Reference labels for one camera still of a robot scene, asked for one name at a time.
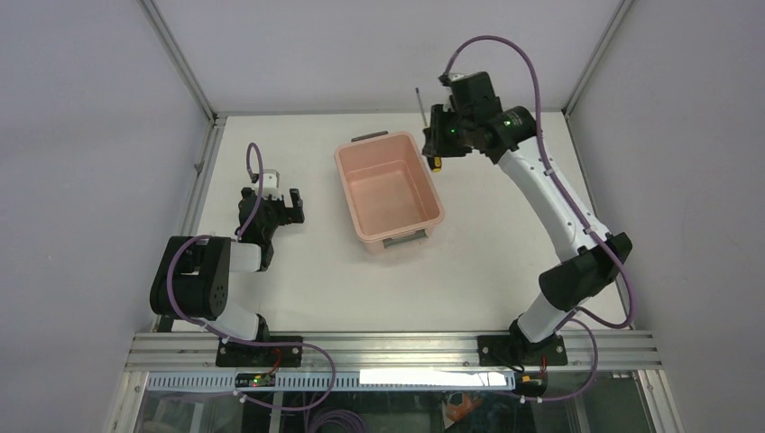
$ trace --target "orange object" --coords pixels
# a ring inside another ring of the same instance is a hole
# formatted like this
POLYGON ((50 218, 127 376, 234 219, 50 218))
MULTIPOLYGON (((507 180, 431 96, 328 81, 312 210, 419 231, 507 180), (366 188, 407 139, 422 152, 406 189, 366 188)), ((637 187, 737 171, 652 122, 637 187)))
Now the orange object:
POLYGON ((473 410, 476 410, 483 403, 484 403, 484 400, 481 399, 480 397, 475 397, 475 400, 473 400, 470 394, 463 392, 461 403, 457 405, 447 404, 447 418, 451 419, 454 422, 458 422, 459 420, 467 416, 468 413, 472 412, 473 410))
POLYGON ((358 238, 370 253, 430 236, 444 208, 414 137, 394 133, 335 151, 358 238))

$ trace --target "white backdrop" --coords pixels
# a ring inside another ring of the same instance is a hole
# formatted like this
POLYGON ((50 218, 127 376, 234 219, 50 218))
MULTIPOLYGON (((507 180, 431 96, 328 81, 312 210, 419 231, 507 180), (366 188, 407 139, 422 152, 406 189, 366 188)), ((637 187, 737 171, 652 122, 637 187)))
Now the white backdrop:
MULTIPOLYGON (((444 98, 437 76, 479 34, 535 62, 545 109, 561 108, 619 0, 158 0, 217 112, 415 111, 444 98)), ((533 106, 522 60, 482 41, 455 71, 488 70, 507 106, 533 106)))
POLYGON ((207 122, 136 2, 0 11, 0 430, 104 431, 207 122))
POLYGON ((763 16, 636 2, 571 117, 600 217, 635 244, 638 324, 688 432, 765 422, 763 16))

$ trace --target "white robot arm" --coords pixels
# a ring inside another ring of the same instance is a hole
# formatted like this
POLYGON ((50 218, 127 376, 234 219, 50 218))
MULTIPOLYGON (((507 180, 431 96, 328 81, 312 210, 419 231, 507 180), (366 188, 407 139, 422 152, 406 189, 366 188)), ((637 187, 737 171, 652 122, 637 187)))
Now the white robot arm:
POLYGON ((590 234, 604 239, 604 246, 623 262, 632 245, 622 233, 612 235, 573 192, 566 177, 549 154, 540 154, 536 121, 529 111, 516 106, 503 111, 485 72, 442 76, 451 95, 445 105, 434 105, 430 126, 424 131, 422 153, 433 171, 441 159, 465 156, 473 150, 487 156, 521 189, 547 230, 561 263, 539 276, 540 295, 530 308, 512 322, 515 342, 511 357, 522 364, 528 353, 550 343, 558 326, 578 305, 613 282, 618 269, 590 234), (547 157, 549 164, 543 163, 547 157), (574 209, 554 183, 551 172, 586 213, 589 227, 582 226, 574 209))

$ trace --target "purple cable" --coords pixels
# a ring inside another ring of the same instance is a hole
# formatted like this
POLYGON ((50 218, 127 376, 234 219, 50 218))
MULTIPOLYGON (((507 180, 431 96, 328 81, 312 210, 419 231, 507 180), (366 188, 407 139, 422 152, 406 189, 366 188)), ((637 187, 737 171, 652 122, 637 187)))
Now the purple cable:
POLYGON ((255 155, 258 157, 258 173, 260 173, 260 176, 258 177, 258 195, 255 198, 255 206, 253 206, 253 211, 250 212, 250 216, 248 216, 247 220, 244 221, 244 224, 239 227, 239 232, 236 234, 236 239, 240 241, 242 240, 244 230, 246 230, 247 227, 250 226, 250 223, 253 222, 253 218, 255 218, 255 212, 258 210, 258 207, 260 207, 261 201, 263 201, 263 157, 261 156, 261 150, 255 143, 250 143, 250 145, 247 146, 247 174, 250 175, 250 179, 253 178, 253 168, 250 166, 250 153, 253 151, 253 149, 255 149, 255 155))
MULTIPOLYGON (((260 149, 258 149, 257 144, 250 143, 250 146, 247 148, 247 156, 250 155, 250 150, 255 149, 255 153, 258 156, 258 168, 260 169, 260 172, 263 173, 263 159, 261 158, 261 152, 260 149)), ((247 172, 252 174, 252 170, 250 168, 250 160, 247 158, 247 172)), ((261 197, 263 193, 263 176, 261 176, 260 181, 258 182, 258 197, 255 200, 255 205, 253 207, 253 211, 250 213, 250 216, 247 218, 247 221, 242 225, 242 229, 239 231, 239 233, 243 233, 244 230, 247 228, 247 225, 250 224, 250 222, 253 220, 253 217, 255 215, 255 212, 257 212, 258 207, 261 204, 261 197)), ((175 255, 172 256, 172 260, 170 261, 170 266, 168 266, 168 273, 167 273, 167 288, 168 288, 168 299, 170 300, 170 304, 172 305, 173 311, 175 311, 175 314, 178 315, 179 318, 182 318, 186 320, 187 322, 201 326, 205 328, 208 332, 211 334, 218 336, 219 338, 223 338, 228 341, 233 341, 234 343, 240 344, 240 345, 249 345, 252 347, 285 347, 285 346, 293 346, 293 347, 307 347, 309 349, 313 349, 320 354, 322 354, 324 357, 326 357, 327 361, 329 362, 329 368, 332 371, 332 377, 329 380, 329 387, 326 391, 324 391, 324 394, 322 394, 321 397, 318 398, 318 400, 310 403, 308 406, 298 407, 298 408, 289 408, 285 406, 277 406, 270 403, 267 403, 265 401, 259 401, 256 399, 253 399, 252 397, 244 394, 244 398, 248 401, 257 404, 259 406, 263 406, 264 408, 268 409, 275 409, 275 410, 283 410, 283 411, 302 411, 302 410, 309 410, 312 408, 317 407, 319 404, 321 404, 322 401, 326 400, 329 396, 329 393, 332 392, 332 389, 335 387, 335 379, 337 378, 337 368, 335 367, 335 362, 332 360, 332 356, 324 349, 317 345, 312 345, 310 343, 261 343, 256 341, 249 341, 249 340, 243 340, 242 338, 237 338, 235 336, 229 336, 224 332, 221 332, 220 330, 210 326, 206 321, 202 321, 196 318, 190 318, 186 315, 183 311, 180 310, 180 307, 178 305, 178 301, 175 300, 175 293, 172 289, 172 275, 175 272, 175 267, 178 265, 178 260, 183 255, 183 253, 193 244, 196 242, 206 240, 211 238, 212 235, 197 235, 192 238, 190 238, 188 241, 186 241, 183 245, 180 246, 178 251, 175 253, 175 255)))
MULTIPOLYGON (((314 392, 311 395, 310 402, 312 403, 316 399, 317 394, 314 392)), ((306 393, 303 392, 303 406, 306 405, 306 393)), ((309 418, 310 418, 310 410, 303 411, 303 431, 309 431, 309 418)))
POLYGON ((319 414, 310 422, 307 433, 316 433, 319 428, 325 424, 336 424, 342 427, 345 431, 351 433, 366 433, 366 425, 364 421, 357 414, 350 410, 338 409, 338 410, 325 410, 319 414))
MULTIPOLYGON (((585 331, 587 331, 587 334, 590 336, 590 340, 593 342, 593 368, 590 369, 590 374, 587 376, 587 380, 584 383, 582 383, 582 386, 576 389, 576 391, 570 392, 569 394, 557 395, 555 397, 542 398, 542 401, 565 401, 568 399, 573 399, 579 394, 581 394, 582 392, 586 391, 587 388, 589 388, 595 380, 595 374, 597 373, 597 364, 598 364, 598 349, 597 349, 597 342, 595 341, 595 335, 593 334, 592 329, 590 329, 587 325, 585 325, 584 322, 576 320, 575 318, 569 318, 568 321, 574 322, 578 324, 580 327, 583 327, 585 331)), ((515 392, 498 391, 497 393, 501 395, 509 395, 511 397, 515 397, 518 399, 522 397, 516 394, 515 392)), ((535 398, 529 397, 529 400, 535 401, 535 398)))
MULTIPOLYGON (((585 214, 582 212, 582 209, 579 208, 579 206, 576 204, 574 199, 571 197, 571 194, 568 193, 566 190, 566 187, 563 185, 563 182, 560 181, 560 178, 558 177, 558 174, 552 169, 552 164, 550 164, 549 158, 548 158, 548 152, 545 148, 544 140, 542 139, 542 102, 541 102, 541 96, 539 93, 539 81, 537 80, 537 71, 534 69, 534 65, 531 63, 531 59, 526 54, 525 51, 521 49, 515 42, 507 40, 505 38, 502 38, 500 36, 492 36, 492 35, 482 35, 482 36, 475 36, 474 38, 471 38, 467 41, 465 41, 462 45, 459 46, 459 48, 456 49, 455 53, 452 54, 451 59, 449 59, 449 63, 447 63, 447 68, 444 70, 444 75, 448 74, 449 71, 452 69, 452 66, 454 65, 454 62, 462 50, 465 49, 468 45, 470 45, 473 42, 476 41, 497 41, 500 43, 503 43, 510 48, 514 49, 518 54, 521 55, 523 58, 523 61, 526 62, 526 66, 529 67, 529 73, 531 74, 531 83, 534 86, 534 115, 537 117, 537 146, 539 147, 539 155, 542 157, 542 163, 544 164, 545 171, 549 171, 549 176, 552 179, 553 183, 555 184, 556 188, 558 188, 558 191, 560 191, 560 195, 563 196, 563 199, 568 203, 569 207, 571 207, 571 210, 574 211, 574 214, 576 215, 576 218, 579 220, 579 222, 584 226, 585 228, 590 227, 589 221, 587 221, 587 218, 585 214)), ((628 327, 632 321, 634 320, 634 313, 635 313, 635 299, 632 294, 632 284, 630 282, 630 278, 627 276, 627 271, 624 269, 624 263, 622 263, 621 260, 619 260, 619 257, 616 256, 613 251, 611 251, 611 248, 608 247, 608 245, 605 244, 603 239, 595 232, 590 231, 589 233, 590 237, 595 240, 595 242, 603 248, 603 251, 605 251, 606 254, 608 254, 608 257, 611 259, 613 264, 616 266, 616 268, 619 270, 619 272, 622 273, 622 278, 624 279, 624 286, 625 290, 627 291, 627 299, 630 303, 629 311, 627 313, 627 318, 622 323, 611 323, 608 322, 602 318, 599 318, 596 316, 595 313, 590 311, 589 309, 586 309, 584 307, 575 307, 576 310, 582 311, 587 316, 589 316, 592 320, 600 323, 601 325, 605 327, 610 327, 613 329, 624 329, 628 327)))

